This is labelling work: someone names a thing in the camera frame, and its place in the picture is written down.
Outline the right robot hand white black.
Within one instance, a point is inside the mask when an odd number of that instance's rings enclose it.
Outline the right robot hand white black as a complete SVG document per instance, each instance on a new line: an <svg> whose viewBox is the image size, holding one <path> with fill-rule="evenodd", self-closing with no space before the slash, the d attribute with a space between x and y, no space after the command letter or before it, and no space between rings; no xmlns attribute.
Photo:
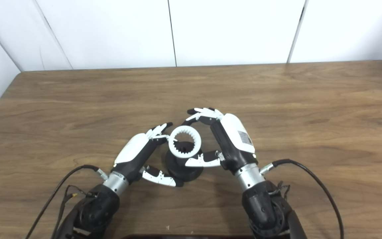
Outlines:
<svg viewBox="0 0 382 239"><path fill-rule="evenodd" d="M190 117L182 125L190 126L197 121L209 125L220 151L192 156L185 161L185 167L222 166L235 174L248 164L258 164L253 142L237 116L223 114L214 108L192 108L187 113Z"/></svg>

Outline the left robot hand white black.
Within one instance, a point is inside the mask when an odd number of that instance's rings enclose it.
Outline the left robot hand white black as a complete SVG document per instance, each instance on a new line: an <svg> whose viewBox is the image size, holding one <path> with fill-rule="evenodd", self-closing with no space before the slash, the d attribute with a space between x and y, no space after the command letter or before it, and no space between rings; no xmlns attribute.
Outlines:
<svg viewBox="0 0 382 239"><path fill-rule="evenodd" d="M155 184L183 187L183 181L145 165L156 148L168 141L169 136L164 131L172 125L172 122L167 122L149 129L146 133L133 136L115 159L111 173L129 185L143 178Z"/></svg>

